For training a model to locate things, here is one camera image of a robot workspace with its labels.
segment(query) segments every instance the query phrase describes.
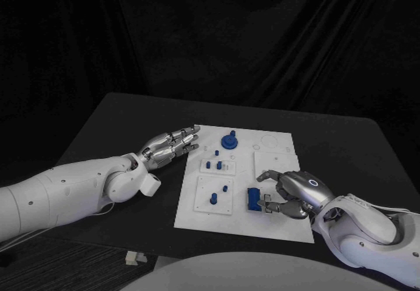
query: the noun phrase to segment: black table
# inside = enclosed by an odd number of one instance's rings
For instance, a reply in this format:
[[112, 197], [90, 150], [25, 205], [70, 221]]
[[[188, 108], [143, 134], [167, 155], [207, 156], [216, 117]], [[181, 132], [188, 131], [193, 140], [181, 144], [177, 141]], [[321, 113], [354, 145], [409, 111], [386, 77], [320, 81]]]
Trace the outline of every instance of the black table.
[[[380, 127], [367, 118], [110, 93], [58, 166], [138, 153], [154, 136], [194, 124], [291, 132], [301, 168], [322, 179], [337, 196], [353, 193], [373, 204], [420, 212], [419, 193]], [[384, 274], [346, 266], [317, 233], [315, 244], [308, 244], [174, 228], [187, 158], [175, 159], [154, 172], [162, 186], [152, 198], [138, 194], [116, 204], [107, 215], [61, 226], [44, 236], [174, 258], [236, 251], [281, 253], [333, 264], [387, 282]], [[393, 280], [389, 284], [403, 288]]]

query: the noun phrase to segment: white round surface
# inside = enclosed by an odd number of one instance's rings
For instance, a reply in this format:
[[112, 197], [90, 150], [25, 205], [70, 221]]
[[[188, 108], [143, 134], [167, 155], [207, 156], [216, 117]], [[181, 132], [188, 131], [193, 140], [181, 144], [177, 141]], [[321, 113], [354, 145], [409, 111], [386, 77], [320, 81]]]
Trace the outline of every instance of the white round surface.
[[139, 290], [340, 290], [396, 291], [335, 266], [272, 253], [214, 253], [185, 259], [138, 279]]

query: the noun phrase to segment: gray floor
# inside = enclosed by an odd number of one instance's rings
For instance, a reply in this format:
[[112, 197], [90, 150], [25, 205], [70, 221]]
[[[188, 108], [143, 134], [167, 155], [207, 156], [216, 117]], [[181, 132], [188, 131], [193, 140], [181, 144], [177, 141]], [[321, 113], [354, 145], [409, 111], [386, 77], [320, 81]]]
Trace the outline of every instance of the gray floor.
[[0, 253], [2, 291], [115, 291], [154, 271], [158, 258], [126, 265], [128, 251], [37, 237]]

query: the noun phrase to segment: robotic hand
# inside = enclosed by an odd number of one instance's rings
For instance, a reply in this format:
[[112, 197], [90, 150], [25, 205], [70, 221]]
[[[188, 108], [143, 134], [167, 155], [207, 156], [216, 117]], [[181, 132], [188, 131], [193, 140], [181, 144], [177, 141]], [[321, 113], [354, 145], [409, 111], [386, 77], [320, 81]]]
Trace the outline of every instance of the robotic hand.
[[[259, 205], [295, 219], [312, 217], [312, 229], [341, 260], [351, 267], [374, 269], [420, 290], [420, 217], [408, 209], [373, 205], [356, 195], [337, 197], [308, 172], [265, 172], [286, 203]], [[384, 215], [376, 208], [400, 212]]]
[[0, 242], [94, 215], [139, 192], [154, 196], [162, 184], [149, 173], [200, 148], [200, 126], [156, 136], [142, 151], [58, 166], [0, 188]]

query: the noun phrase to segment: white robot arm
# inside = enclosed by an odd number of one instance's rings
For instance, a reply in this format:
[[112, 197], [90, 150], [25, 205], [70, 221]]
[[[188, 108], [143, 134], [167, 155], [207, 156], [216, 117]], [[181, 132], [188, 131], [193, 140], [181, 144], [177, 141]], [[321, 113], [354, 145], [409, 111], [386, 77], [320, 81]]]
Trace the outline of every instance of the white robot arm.
[[[278, 181], [286, 203], [259, 205], [295, 219], [314, 213], [312, 229], [348, 266], [377, 270], [420, 290], [420, 216], [408, 209], [380, 207], [348, 194], [335, 197], [324, 182], [308, 172], [269, 170], [257, 178]], [[384, 215], [376, 208], [400, 212]]]
[[58, 166], [0, 188], [0, 242], [40, 229], [70, 224], [128, 201], [139, 192], [154, 196], [161, 180], [149, 171], [198, 149], [200, 126], [154, 138], [136, 154]]

